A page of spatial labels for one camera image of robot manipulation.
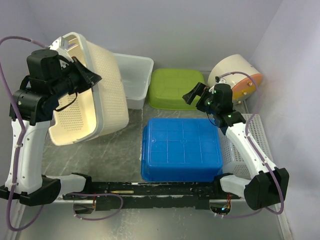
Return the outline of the blue plastic tub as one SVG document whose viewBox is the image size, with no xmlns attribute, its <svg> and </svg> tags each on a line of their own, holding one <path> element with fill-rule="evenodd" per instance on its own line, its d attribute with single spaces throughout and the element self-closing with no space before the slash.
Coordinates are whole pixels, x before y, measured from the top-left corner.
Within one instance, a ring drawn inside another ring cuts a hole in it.
<svg viewBox="0 0 320 240">
<path fill-rule="evenodd" d="M 142 135 L 142 179 L 212 182 L 223 172 L 218 130 L 204 118 L 151 118 Z"/>
</svg>

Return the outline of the green plastic tray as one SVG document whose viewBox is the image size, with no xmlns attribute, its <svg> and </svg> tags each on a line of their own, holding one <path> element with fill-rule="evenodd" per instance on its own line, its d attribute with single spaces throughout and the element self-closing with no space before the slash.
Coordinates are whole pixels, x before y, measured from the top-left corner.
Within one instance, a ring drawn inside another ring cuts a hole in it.
<svg viewBox="0 0 320 240">
<path fill-rule="evenodd" d="M 159 68 L 151 74 L 148 87 L 148 103 L 160 110 L 193 111 L 195 102 L 188 105 L 183 95 L 198 83 L 204 83 L 203 74 L 194 69 Z"/>
</svg>

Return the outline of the cream perforated laundry basket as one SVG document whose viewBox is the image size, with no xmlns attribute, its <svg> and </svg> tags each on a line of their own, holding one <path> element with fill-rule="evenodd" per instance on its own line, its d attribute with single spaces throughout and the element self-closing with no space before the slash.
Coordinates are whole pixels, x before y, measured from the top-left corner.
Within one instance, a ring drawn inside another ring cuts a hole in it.
<svg viewBox="0 0 320 240">
<path fill-rule="evenodd" d="M 124 85 L 114 54 L 76 32 L 62 36 L 67 52 L 90 71 L 100 75 L 93 88 L 79 94 L 66 94 L 54 111 L 54 125 L 48 130 L 56 146 L 88 141 L 119 131 L 129 123 Z"/>
</svg>

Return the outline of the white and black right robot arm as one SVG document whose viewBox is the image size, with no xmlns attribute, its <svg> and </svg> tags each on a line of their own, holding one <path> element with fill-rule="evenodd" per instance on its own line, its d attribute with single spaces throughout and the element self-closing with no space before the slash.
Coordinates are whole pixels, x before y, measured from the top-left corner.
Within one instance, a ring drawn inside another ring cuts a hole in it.
<svg viewBox="0 0 320 240">
<path fill-rule="evenodd" d="M 231 173 L 224 173 L 214 178 L 212 193 L 218 199 L 233 194 L 243 198 L 254 211 L 271 210 L 271 206 L 280 205 L 276 211 L 284 211 L 285 199 L 290 175 L 285 168 L 278 168 L 263 152 L 249 131 L 249 121 L 234 109 L 233 91 L 226 83 L 218 83 L 210 89 L 198 82 L 185 95 L 183 100 L 190 105 L 195 97 L 197 110 L 212 115 L 214 124 L 236 147 L 248 169 L 250 179 L 244 179 Z"/>
</svg>

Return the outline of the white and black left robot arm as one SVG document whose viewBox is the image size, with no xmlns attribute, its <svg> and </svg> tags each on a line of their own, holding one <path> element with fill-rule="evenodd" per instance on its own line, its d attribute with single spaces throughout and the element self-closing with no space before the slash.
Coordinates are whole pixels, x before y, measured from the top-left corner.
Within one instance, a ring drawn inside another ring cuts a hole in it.
<svg viewBox="0 0 320 240">
<path fill-rule="evenodd" d="M 53 203 L 58 197 L 71 193 L 83 200 L 89 199 L 94 192 L 89 176 L 80 173 L 45 176 L 42 160 L 53 114 L 62 110 L 59 100 L 91 89 L 101 76 L 76 57 L 66 58 L 52 49 L 33 51 L 26 63 L 29 74 L 19 90 L 10 94 L 12 157 L 0 196 L 30 207 Z"/>
</svg>

